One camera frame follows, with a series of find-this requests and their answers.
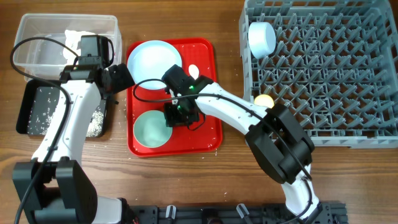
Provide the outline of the white plastic spoon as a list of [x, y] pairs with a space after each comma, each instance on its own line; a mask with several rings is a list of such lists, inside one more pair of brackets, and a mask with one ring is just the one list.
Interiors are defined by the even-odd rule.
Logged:
[[193, 77], [194, 79], [197, 79], [200, 75], [200, 71], [199, 71], [198, 67], [194, 64], [191, 64], [188, 66], [188, 72], [189, 72], [189, 75], [191, 77]]

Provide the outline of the pale green bowl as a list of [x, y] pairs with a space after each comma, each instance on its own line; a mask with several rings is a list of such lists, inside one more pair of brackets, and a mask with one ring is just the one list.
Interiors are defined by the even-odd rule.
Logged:
[[171, 138], [172, 131], [173, 129], [166, 125], [164, 113], [157, 110], [142, 113], [133, 125], [135, 140], [148, 148], [163, 146]]

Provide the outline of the large light blue plate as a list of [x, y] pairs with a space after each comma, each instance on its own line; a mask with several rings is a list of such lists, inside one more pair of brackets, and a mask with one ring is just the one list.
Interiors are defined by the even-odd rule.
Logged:
[[127, 60], [127, 68], [135, 83], [151, 78], [161, 79], [173, 65], [182, 67], [182, 58], [173, 45], [161, 40], [139, 44]]

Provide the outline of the white tissue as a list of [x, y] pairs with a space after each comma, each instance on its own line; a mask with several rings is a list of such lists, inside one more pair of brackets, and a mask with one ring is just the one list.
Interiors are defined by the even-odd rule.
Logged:
[[[94, 33], [87, 31], [65, 30], [65, 46], [73, 50], [78, 56], [81, 55], [80, 41], [83, 35], [94, 35]], [[66, 48], [63, 49], [63, 56], [67, 60], [67, 64], [72, 64], [76, 57]]]

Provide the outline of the yellow plastic cup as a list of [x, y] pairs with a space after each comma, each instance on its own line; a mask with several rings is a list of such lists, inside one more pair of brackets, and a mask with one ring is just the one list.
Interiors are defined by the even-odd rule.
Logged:
[[267, 108], [272, 108], [275, 105], [274, 99], [266, 94], [255, 97], [254, 104], [258, 106], [265, 106]]

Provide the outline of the light blue bowl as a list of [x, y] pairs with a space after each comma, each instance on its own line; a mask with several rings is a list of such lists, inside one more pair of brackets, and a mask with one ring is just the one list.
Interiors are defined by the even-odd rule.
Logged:
[[276, 34], [268, 22], [253, 22], [248, 30], [251, 53], [256, 59], [272, 54], [276, 47]]

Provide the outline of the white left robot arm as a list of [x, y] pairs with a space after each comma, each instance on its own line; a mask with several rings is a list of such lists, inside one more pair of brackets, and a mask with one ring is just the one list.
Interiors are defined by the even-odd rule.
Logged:
[[60, 98], [47, 134], [29, 162], [15, 164], [21, 201], [15, 217], [29, 223], [137, 223], [124, 198], [100, 197], [81, 167], [90, 119], [103, 98], [133, 86], [126, 64], [67, 66], [52, 83]]

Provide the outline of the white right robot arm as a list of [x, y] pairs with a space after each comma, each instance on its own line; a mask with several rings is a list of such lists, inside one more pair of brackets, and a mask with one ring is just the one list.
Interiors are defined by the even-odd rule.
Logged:
[[310, 176], [315, 146], [286, 106], [252, 104], [208, 77], [192, 78], [178, 65], [170, 67], [161, 80], [177, 100], [173, 115], [197, 110], [237, 129], [260, 168], [282, 186], [293, 220], [307, 222], [315, 218], [319, 199]]

